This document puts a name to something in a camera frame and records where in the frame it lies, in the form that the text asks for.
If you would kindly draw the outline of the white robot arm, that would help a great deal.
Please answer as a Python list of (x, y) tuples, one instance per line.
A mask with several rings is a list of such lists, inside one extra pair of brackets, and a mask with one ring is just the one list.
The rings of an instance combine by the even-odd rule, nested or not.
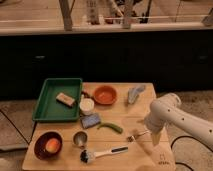
[(181, 110), (181, 104), (181, 99), (174, 93), (154, 99), (144, 124), (157, 134), (166, 122), (171, 122), (213, 150), (213, 123)]

